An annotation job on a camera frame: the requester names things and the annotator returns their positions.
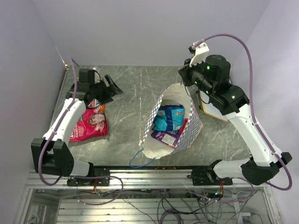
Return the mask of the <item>orange candy bag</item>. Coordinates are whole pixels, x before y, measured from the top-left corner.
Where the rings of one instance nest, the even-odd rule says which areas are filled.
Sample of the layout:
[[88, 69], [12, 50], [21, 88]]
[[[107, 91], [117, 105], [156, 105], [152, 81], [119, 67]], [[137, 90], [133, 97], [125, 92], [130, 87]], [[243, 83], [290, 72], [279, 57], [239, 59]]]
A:
[[101, 105], [101, 106], [100, 106], [100, 111], [101, 111], [101, 112], [105, 112], [105, 105]]

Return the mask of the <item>pink chips bag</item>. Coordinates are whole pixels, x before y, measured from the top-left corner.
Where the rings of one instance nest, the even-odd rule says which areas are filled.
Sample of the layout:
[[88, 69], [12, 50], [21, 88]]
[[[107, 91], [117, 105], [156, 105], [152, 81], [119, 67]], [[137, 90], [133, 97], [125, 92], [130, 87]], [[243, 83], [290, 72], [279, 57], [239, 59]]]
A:
[[72, 131], [70, 142], [80, 142], [107, 135], [107, 118], [105, 112], [100, 111], [100, 106], [97, 100], [93, 100], [88, 105]]

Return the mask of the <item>blue snack bag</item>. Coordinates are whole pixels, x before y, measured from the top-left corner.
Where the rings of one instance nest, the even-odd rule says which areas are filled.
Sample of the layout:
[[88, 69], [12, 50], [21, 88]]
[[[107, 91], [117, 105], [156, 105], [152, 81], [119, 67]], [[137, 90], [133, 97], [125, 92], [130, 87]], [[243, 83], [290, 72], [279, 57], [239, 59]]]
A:
[[154, 118], [154, 130], [178, 132], [185, 120], [185, 109], [182, 105], [163, 105], [160, 106]]

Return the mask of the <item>checkered paper bag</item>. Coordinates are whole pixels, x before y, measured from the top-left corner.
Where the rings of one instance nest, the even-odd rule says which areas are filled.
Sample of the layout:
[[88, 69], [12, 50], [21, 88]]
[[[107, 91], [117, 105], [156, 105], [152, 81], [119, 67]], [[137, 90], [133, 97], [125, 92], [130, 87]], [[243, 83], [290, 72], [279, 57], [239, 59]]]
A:
[[156, 101], [140, 140], [140, 150], [129, 166], [143, 168], [162, 157], [187, 150], [202, 128], [190, 92], [183, 84], [170, 85]]

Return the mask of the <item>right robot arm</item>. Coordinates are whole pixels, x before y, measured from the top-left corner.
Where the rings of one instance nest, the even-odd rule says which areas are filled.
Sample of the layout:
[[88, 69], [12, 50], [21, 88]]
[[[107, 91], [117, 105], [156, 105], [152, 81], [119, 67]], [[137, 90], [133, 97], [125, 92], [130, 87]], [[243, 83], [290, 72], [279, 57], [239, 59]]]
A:
[[178, 70], [185, 86], [197, 86], [208, 97], [207, 104], [234, 125], [251, 154], [244, 160], [216, 160], [209, 166], [206, 179], [212, 185], [223, 178], [242, 178], [253, 185], [269, 183], [292, 156], [281, 152], [259, 132], [261, 128], [251, 114], [249, 98], [241, 87], [230, 82], [230, 69], [225, 57], [210, 55], [195, 65], [188, 58]]

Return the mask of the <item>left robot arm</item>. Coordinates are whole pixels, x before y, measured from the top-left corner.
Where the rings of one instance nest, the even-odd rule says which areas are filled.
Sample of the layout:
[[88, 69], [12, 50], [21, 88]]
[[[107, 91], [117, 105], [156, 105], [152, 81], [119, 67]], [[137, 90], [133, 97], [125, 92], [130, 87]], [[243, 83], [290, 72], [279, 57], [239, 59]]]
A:
[[95, 181], [93, 164], [75, 160], [68, 148], [72, 131], [91, 102], [107, 104], [123, 91], [109, 75], [101, 78], [93, 69], [79, 69], [75, 79], [60, 114], [42, 138], [33, 139], [31, 152], [39, 175], [78, 176], [84, 185], [91, 185]]

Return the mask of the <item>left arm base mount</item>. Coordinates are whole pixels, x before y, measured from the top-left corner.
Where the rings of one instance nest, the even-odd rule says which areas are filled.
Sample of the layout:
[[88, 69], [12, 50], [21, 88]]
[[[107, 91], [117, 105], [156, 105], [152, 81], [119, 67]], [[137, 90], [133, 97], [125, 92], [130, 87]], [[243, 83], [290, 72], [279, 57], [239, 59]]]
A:
[[71, 176], [67, 180], [68, 187], [109, 186], [110, 171], [107, 168], [96, 168], [91, 176]]

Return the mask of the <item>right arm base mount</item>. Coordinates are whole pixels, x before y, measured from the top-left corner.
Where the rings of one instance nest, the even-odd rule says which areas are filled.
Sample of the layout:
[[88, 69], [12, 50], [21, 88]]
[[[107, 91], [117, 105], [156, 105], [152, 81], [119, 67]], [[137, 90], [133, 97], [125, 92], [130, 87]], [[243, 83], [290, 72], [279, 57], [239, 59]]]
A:
[[230, 186], [233, 184], [231, 178], [219, 178], [209, 167], [193, 169], [187, 178], [192, 180], [193, 186], [220, 186], [221, 184]]

